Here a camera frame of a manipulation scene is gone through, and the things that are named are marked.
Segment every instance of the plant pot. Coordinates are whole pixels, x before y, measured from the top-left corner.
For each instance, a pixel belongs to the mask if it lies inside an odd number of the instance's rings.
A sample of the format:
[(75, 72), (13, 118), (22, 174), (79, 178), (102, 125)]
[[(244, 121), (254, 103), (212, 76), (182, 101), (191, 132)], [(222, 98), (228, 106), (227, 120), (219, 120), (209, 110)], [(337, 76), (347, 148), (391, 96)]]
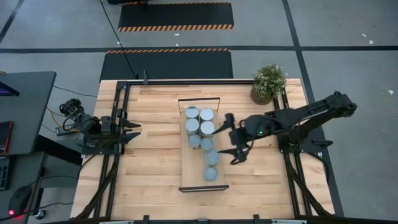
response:
[(264, 96), (260, 94), (260, 92), (256, 90), (254, 86), (251, 88), (250, 97), (252, 101), (257, 103), (258, 105), (266, 105), (270, 103), (274, 98), (274, 96)]

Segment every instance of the can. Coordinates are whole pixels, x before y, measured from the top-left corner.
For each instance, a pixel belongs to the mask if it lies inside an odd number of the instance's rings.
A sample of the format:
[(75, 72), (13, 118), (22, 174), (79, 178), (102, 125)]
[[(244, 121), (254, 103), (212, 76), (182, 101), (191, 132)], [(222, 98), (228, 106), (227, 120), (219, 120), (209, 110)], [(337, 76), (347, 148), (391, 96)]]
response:
[(214, 167), (207, 167), (205, 169), (205, 180), (214, 181), (217, 179), (217, 170)]
[(200, 142), (200, 147), (205, 150), (209, 151), (212, 150), (214, 146), (214, 142), (212, 138), (203, 138)]
[(187, 119), (195, 118), (199, 120), (199, 109), (196, 106), (189, 106), (185, 110), (185, 116)]
[(211, 138), (213, 135), (213, 132), (215, 131), (215, 127), (213, 122), (211, 121), (204, 121), (200, 125), (200, 134), (202, 137), (208, 137)]
[(214, 112), (210, 108), (205, 108), (200, 112), (201, 121), (212, 121), (214, 118)]
[(200, 145), (200, 136), (197, 134), (192, 134), (191, 136), (189, 136), (188, 138), (188, 144), (190, 147), (192, 147), (193, 149), (198, 149), (199, 145)]
[(199, 130), (199, 121), (194, 118), (188, 119), (185, 122), (185, 129), (188, 135), (196, 134)]
[(209, 150), (205, 154), (205, 159), (209, 166), (215, 166), (220, 160), (220, 155), (218, 155), (218, 152), (215, 150)]

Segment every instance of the concrete floor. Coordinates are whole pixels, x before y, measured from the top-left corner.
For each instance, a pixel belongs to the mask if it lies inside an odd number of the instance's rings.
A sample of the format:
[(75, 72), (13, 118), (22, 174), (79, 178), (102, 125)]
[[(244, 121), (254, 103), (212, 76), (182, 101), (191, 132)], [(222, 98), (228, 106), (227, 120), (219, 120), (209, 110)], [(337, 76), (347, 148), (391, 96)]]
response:
[[(195, 2), (200, 0), (164, 0)], [(230, 0), (233, 30), (118, 33), (125, 47), (260, 45), (293, 46), (282, 0)], [(303, 46), (398, 45), (398, 1), (395, 0), (288, 0)], [(0, 1), (0, 30), (18, 0)], [(104, 3), (116, 27), (121, 6)], [(24, 0), (3, 40), (3, 49), (62, 49), (118, 47), (99, 0)], [(261, 65), (276, 63), (289, 78), (303, 78), (294, 51), (234, 50), (235, 78), (248, 78)], [(303, 52), (315, 99), (335, 90), (358, 104), (351, 118), (323, 126), (336, 183), (346, 217), (398, 220), (398, 51)], [(0, 70), (7, 72), (57, 72), (55, 84), (96, 95), (104, 60), (100, 53), (0, 54)], [(54, 89), (49, 108), (79, 98), (93, 113), (96, 99)], [(48, 113), (43, 124), (56, 125)], [(58, 138), (42, 128), (40, 134)], [(71, 202), (74, 188), (48, 189), (42, 205)], [(71, 206), (50, 207), (42, 222), (66, 220)]]

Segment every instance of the black and orange striped mat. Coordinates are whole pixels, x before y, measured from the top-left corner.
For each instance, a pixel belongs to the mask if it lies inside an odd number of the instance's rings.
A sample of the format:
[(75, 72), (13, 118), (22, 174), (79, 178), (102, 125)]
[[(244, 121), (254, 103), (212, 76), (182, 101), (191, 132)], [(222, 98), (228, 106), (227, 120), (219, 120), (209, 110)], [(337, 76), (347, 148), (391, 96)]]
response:
[[(229, 49), (178, 48), (125, 50), (134, 70), (143, 79), (233, 78)], [(101, 80), (134, 79), (122, 50), (106, 53)]]
[(234, 19), (231, 3), (125, 3), (118, 31), (171, 31), (232, 29)]

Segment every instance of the wooden tabletop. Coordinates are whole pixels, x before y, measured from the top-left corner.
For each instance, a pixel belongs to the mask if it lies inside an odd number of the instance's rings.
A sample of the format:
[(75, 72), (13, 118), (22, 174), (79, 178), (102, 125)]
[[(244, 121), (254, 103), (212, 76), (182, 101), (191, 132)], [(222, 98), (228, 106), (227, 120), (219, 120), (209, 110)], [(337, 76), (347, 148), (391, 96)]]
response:
[[(95, 116), (111, 114), (116, 83), (101, 82)], [(125, 155), (121, 156), (112, 220), (142, 220), (144, 215), (150, 215), (151, 220), (252, 219), (254, 214), (259, 214), (260, 218), (293, 218), (284, 159), (275, 136), (257, 140), (243, 164), (231, 166), (232, 157), (221, 156), (228, 189), (195, 193), (178, 191), (181, 142), (177, 100), (220, 97), (219, 114), (234, 113), (237, 121), (274, 110), (273, 103), (265, 106), (253, 103), (250, 89), (251, 85), (133, 86), (129, 95), (128, 120), (142, 124), (141, 128), (135, 129), (142, 134), (126, 146)], [(286, 92), (291, 108), (306, 105), (299, 79), (288, 79)], [(223, 149), (232, 148), (229, 141), (221, 145)], [(301, 158), (308, 188), (324, 208), (333, 213), (322, 163), (306, 154)], [(81, 171), (71, 217), (78, 215), (96, 192), (102, 161), (103, 156), (96, 156)], [(102, 215), (107, 197), (106, 192)], [(298, 199), (303, 213), (301, 194)]]

